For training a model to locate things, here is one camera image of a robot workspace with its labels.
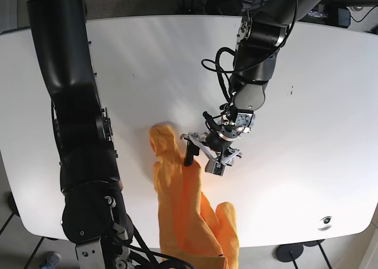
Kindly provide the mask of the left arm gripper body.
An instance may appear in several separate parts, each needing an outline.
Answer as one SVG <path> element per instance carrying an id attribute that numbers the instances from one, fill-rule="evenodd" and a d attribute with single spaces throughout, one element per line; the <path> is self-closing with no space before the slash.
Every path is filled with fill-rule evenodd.
<path id="1" fill-rule="evenodd" d="M 182 134 L 180 139 L 191 140 L 205 154 L 208 161 L 214 160 L 226 166 L 233 166 L 235 158 L 242 158 L 241 151 L 231 147 L 237 136 L 237 133 L 229 133 L 222 128 L 221 131 L 212 130 L 205 133 L 189 132 Z"/>

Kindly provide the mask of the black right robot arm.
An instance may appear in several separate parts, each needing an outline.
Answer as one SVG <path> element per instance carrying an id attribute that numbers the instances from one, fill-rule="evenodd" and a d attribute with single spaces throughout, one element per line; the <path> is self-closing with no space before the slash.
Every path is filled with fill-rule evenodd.
<path id="1" fill-rule="evenodd" d="M 51 117 L 64 195 L 61 225 L 81 268 L 189 268 L 152 252 L 122 196 L 112 127 L 101 105 L 86 31 L 84 0 L 27 0 Z"/>

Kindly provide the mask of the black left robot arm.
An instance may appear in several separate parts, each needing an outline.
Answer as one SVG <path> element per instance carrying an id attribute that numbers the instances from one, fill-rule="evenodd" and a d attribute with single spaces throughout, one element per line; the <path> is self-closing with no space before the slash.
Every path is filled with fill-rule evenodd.
<path id="1" fill-rule="evenodd" d="M 208 131 L 187 133 L 184 166 L 193 164 L 203 152 L 208 157 L 205 171 L 221 176 L 232 166 L 239 149 L 231 144 L 249 133 L 255 111 L 265 102 L 265 89 L 273 76 L 279 50 L 285 45 L 296 21 L 303 18 L 321 0 L 268 0 L 253 14 L 243 16 L 236 48 L 222 47 L 213 60 L 213 72 L 226 99 L 219 116 L 203 113 Z"/>

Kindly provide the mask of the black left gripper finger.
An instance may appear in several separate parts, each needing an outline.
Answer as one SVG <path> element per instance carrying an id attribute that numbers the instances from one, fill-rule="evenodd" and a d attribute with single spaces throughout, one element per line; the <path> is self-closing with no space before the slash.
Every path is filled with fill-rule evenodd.
<path id="1" fill-rule="evenodd" d="M 191 140 L 187 140 L 187 147 L 184 157 L 184 166 L 191 166 L 194 162 L 194 157 L 198 156 L 200 148 L 196 146 Z"/>

